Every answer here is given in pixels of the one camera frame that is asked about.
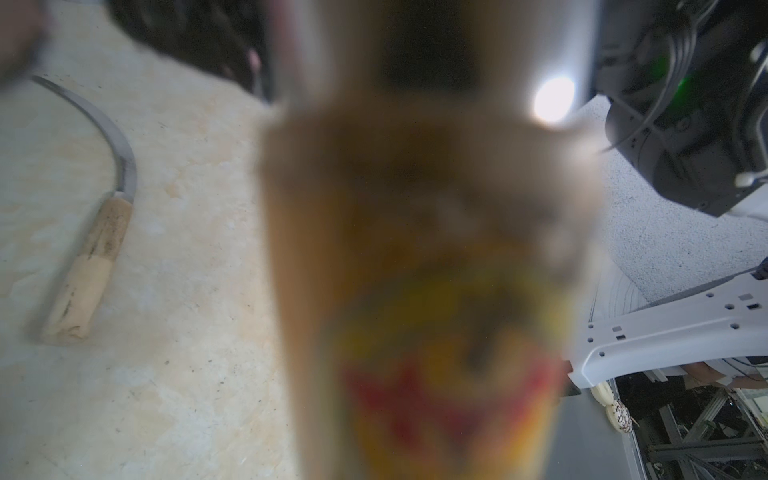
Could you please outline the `small sickle wooden handle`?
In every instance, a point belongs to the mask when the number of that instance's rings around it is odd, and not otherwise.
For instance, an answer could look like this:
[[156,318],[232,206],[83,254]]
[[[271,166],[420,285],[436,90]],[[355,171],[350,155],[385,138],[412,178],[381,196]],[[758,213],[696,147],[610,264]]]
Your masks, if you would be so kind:
[[125,135],[95,105],[41,76],[33,80],[83,113],[104,137],[116,163],[116,188],[102,202],[42,327],[43,342],[69,345],[88,338],[95,312],[112,277],[134,211],[137,165]]
[[258,164],[301,475],[540,479],[588,286],[597,1],[271,1]]

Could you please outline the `pink fluffy rag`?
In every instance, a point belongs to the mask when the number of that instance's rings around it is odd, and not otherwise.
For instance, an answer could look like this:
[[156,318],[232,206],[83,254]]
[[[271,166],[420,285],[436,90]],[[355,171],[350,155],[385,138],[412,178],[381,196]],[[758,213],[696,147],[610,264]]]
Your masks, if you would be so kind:
[[1,0],[1,87],[32,68],[47,43],[51,25],[45,1]]

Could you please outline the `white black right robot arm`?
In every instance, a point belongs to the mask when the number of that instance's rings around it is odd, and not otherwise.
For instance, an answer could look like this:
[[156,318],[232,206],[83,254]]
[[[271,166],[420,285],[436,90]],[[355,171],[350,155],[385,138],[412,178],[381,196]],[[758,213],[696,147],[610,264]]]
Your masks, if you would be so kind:
[[[606,133],[663,198],[697,212],[767,217],[767,5],[606,1],[592,90]],[[710,358],[767,354],[767,267],[632,313],[625,283],[602,280],[566,355],[570,385]]]

